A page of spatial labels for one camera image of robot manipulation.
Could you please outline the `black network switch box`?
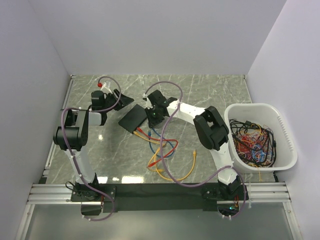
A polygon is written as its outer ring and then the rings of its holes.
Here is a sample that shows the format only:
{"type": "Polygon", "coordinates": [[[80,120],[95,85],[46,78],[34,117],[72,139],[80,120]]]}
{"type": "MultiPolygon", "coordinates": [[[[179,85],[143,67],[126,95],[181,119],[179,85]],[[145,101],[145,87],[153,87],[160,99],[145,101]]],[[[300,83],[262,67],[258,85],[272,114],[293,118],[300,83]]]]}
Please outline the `black network switch box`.
{"type": "Polygon", "coordinates": [[[141,124],[147,119],[145,109],[136,104],[119,122],[118,124],[133,134],[134,131],[141,126],[141,124]]]}

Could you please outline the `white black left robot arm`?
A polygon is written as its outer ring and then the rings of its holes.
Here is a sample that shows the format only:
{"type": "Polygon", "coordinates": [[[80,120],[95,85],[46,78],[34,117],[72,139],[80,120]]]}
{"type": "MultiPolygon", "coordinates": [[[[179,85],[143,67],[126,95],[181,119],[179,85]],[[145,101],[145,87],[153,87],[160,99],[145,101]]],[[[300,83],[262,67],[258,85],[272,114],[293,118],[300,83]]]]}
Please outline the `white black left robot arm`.
{"type": "Polygon", "coordinates": [[[95,90],[91,93],[91,105],[88,108],[60,110],[53,142],[66,153],[76,173],[72,190],[77,194],[82,192],[89,201],[97,200],[101,194],[97,174],[90,165],[86,149],[89,126],[104,126],[109,111],[119,111],[133,102],[133,98],[117,89],[109,93],[95,90]]]}

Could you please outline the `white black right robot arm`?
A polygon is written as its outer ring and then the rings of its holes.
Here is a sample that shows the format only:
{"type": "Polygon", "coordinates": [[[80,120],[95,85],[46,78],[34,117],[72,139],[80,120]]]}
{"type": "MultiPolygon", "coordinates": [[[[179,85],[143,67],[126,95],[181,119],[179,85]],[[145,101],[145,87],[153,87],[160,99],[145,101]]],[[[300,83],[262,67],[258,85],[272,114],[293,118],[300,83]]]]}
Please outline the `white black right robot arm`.
{"type": "Polygon", "coordinates": [[[214,106],[197,107],[175,97],[166,98],[159,90],[144,94],[148,125],[154,127],[165,120],[165,126],[172,118],[183,120],[195,127],[198,139],[209,150],[217,168],[218,192],[225,200],[237,195],[242,186],[239,174],[233,168],[229,151],[229,128],[214,106]]]}

